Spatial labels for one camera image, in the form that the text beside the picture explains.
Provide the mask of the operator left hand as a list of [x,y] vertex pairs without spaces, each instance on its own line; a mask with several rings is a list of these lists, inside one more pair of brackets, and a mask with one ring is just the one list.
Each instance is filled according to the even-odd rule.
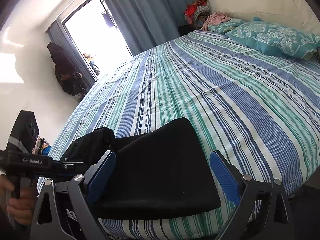
[[5,174],[1,174],[1,208],[8,214],[13,215],[17,223],[31,225],[34,208],[39,194],[36,188],[37,181],[33,185],[20,190],[20,198],[9,198],[6,200],[6,191],[12,192],[15,187]]

